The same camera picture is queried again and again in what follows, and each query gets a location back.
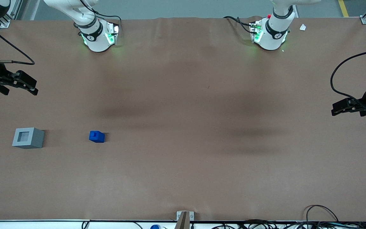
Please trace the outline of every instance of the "brown table surface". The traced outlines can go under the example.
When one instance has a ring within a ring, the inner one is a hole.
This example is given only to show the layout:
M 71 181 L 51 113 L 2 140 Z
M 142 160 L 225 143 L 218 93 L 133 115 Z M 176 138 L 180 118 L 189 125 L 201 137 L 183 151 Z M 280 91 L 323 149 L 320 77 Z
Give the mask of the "brown table surface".
M 36 65 L 7 67 L 39 94 L 0 94 L 0 219 L 301 220 L 322 204 L 366 220 L 366 117 L 332 117 L 344 97 L 329 84 L 366 51 L 366 25 L 291 29 L 264 51 L 226 19 L 129 20 L 122 46 L 94 53 L 70 21 L 13 21 L 1 34 Z M 0 59 L 26 60 L 2 40 Z M 335 86 L 361 97 L 366 56 Z M 11 146 L 25 127 L 45 130 L 42 149 Z

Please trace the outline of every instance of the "blue block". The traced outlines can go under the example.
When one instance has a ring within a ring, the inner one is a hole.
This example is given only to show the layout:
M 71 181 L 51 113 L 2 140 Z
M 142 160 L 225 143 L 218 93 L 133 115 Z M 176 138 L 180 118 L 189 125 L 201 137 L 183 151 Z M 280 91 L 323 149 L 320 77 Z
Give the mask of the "blue block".
M 95 143 L 103 143 L 105 141 L 105 134 L 101 133 L 98 130 L 92 130 L 90 131 L 90 136 L 88 137 L 88 139 Z

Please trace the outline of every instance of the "gray cube with square hole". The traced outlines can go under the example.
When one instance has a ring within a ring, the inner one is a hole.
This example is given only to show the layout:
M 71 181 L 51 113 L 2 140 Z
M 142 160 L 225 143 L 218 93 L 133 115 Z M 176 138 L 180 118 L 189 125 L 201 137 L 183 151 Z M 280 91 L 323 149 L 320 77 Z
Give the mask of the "gray cube with square hole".
M 13 137 L 12 146 L 22 149 L 42 148 L 45 132 L 34 127 L 17 128 Z

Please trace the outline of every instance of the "black cable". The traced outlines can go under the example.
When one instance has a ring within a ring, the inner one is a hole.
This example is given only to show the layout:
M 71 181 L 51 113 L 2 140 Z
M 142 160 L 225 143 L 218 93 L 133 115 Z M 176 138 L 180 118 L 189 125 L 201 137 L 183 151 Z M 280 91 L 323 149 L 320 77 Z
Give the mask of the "black cable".
M 221 226 L 223 226 L 224 228 L 225 228 L 225 227 L 228 227 L 228 228 L 231 228 L 231 229 L 237 229 L 237 228 L 235 228 L 235 227 L 233 227 L 233 226 L 230 226 L 230 225 L 224 225 L 224 224 L 222 224 Z M 221 226 L 215 226 L 215 227 L 213 227 L 213 228 L 211 228 L 211 229 L 219 229 L 219 227 L 221 227 Z
M 84 221 L 82 224 L 81 224 L 81 229 L 87 229 L 88 225 L 90 224 L 90 221 Z
M 252 31 L 248 30 L 247 28 L 245 28 L 245 26 L 243 25 L 243 23 L 241 22 L 241 20 L 240 20 L 239 17 L 237 17 L 237 20 L 240 22 L 240 25 L 244 28 L 245 31 L 247 31 L 247 32 L 249 32 L 251 34 L 257 34 L 257 32 L 252 32 Z
M 253 220 L 246 220 L 245 223 L 249 223 L 248 229 L 254 229 L 260 225 L 262 225 L 265 229 L 278 229 L 276 223 L 267 220 L 253 219 Z
M 137 222 L 133 222 L 133 223 L 135 223 L 136 225 L 138 225 L 141 229 L 143 229 L 142 228 L 142 226 L 141 225 L 139 225 Z
M 32 58 L 30 58 L 28 55 L 26 55 L 26 53 L 24 53 L 22 50 L 20 50 L 19 48 L 17 48 L 15 45 L 13 45 L 12 43 L 10 43 L 7 39 L 5 39 L 3 36 L 0 35 L 0 38 L 2 40 L 4 40 L 6 43 L 8 43 L 9 45 L 11 45 L 14 49 L 16 49 L 17 51 L 19 51 L 22 55 L 24 55 L 26 58 L 28 58 L 30 60 L 31 63 L 28 62 L 22 62 L 22 61 L 16 61 L 16 60 L 11 60 L 11 63 L 13 64 L 26 64 L 26 65 L 34 65 L 35 62 L 33 61 Z
M 236 21 L 237 23 L 242 23 L 243 25 L 247 25 L 247 26 L 249 26 L 249 24 L 244 23 L 244 22 L 241 22 L 241 21 L 238 21 L 236 18 L 231 17 L 231 16 L 225 16 L 225 17 L 223 17 L 223 18 L 229 18 L 229 19 L 232 19 L 232 20 Z
M 231 16 L 225 16 L 224 18 L 229 18 L 229 19 L 234 20 L 235 22 L 239 23 L 239 24 L 243 27 L 243 29 L 244 29 L 245 31 L 247 31 L 247 32 L 249 32 L 249 33 L 251 33 L 251 34 L 257 34 L 256 32 L 252 32 L 252 31 L 248 30 L 247 28 L 245 28 L 245 26 L 244 26 L 244 25 L 249 26 L 249 24 L 242 22 L 242 21 L 240 20 L 240 18 L 239 18 L 239 17 L 237 17 L 237 19 L 235 19 L 235 18 L 233 18 L 233 17 L 231 17 Z
M 296 229 L 300 229 L 300 228 L 303 228 L 303 229 L 309 229 L 309 224 L 302 223 L 302 224 L 300 224 Z
M 307 210 L 307 212 L 306 212 L 306 222 L 307 222 L 307 223 L 309 222 L 309 211 L 310 211 L 312 208 L 314 208 L 314 207 L 321 207 L 321 208 L 324 208 L 324 209 L 328 210 L 329 212 L 331 212 L 331 214 L 333 214 L 333 216 L 335 217 L 335 220 L 336 220 L 337 222 L 339 222 L 338 217 L 337 217 L 337 216 L 334 214 L 334 212 L 333 212 L 332 210 L 330 210 L 328 207 L 323 206 L 323 205 L 312 205 L 311 207 L 309 207 L 309 209 L 308 209 L 308 210 Z
M 343 65 L 345 62 L 347 62 L 347 61 L 351 60 L 352 58 L 356 58 L 356 57 L 359 57 L 359 56 L 362 56 L 362 55 L 366 55 L 366 52 L 359 53 L 359 54 L 354 55 L 354 56 L 352 56 L 352 57 L 349 57 L 349 58 L 345 59 L 343 62 L 341 62 L 341 63 L 340 63 L 340 64 L 339 64 L 335 69 L 334 69 L 333 73 L 331 74 L 331 77 L 330 77 L 330 86 L 331 86 L 331 89 L 332 89 L 335 93 L 340 94 L 340 95 L 344 95 L 344 96 L 347 96 L 347 97 L 351 98 L 352 100 L 354 100 L 356 103 L 358 103 L 360 106 L 362 106 L 362 107 L 366 110 L 366 106 L 365 106 L 363 103 L 361 103 L 359 100 L 357 100 L 355 97 L 353 97 L 353 96 L 351 96 L 351 95 L 349 95 L 349 94 L 346 94 L 346 93 L 343 93 L 343 92 L 340 92 L 340 91 L 336 90 L 336 89 L 334 88 L 334 84 L 333 84 L 333 78 L 334 78 L 334 75 L 336 74 L 336 71 L 341 67 L 341 65 Z
M 285 226 L 283 229 L 289 229 L 291 228 L 292 226 L 295 226 L 295 225 L 314 225 L 313 223 L 308 223 L 308 222 L 299 222 L 299 223 L 293 223 L 293 224 L 290 224 L 290 225 L 287 225 Z
M 344 225 L 343 223 L 334 223 L 334 222 L 325 222 L 327 224 L 333 225 L 333 226 L 338 226 L 338 227 L 343 227 L 343 228 L 349 228 L 349 229 L 363 229 L 360 225 L 357 225 L 359 227 L 356 226 L 348 226 L 348 225 Z
M 117 15 L 109 16 L 109 15 L 100 14 L 98 11 L 94 10 L 93 8 L 90 9 L 89 7 L 87 7 L 87 5 L 83 2 L 83 0 L 80 0 L 80 2 L 83 4 L 84 7 L 86 7 L 91 12 L 98 14 L 100 16 L 103 16 L 103 17 L 117 17 L 117 18 L 119 18 L 119 23 L 121 23 L 121 18 L 119 16 L 117 16 Z

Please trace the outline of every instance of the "yellow floor line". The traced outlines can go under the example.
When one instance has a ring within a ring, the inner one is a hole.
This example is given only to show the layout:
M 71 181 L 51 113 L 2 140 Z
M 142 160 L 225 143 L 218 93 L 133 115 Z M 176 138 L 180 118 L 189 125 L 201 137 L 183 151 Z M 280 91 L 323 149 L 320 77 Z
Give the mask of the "yellow floor line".
M 343 17 L 348 17 L 348 12 L 347 9 L 345 8 L 344 0 L 338 0 L 338 4 L 340 4 Z

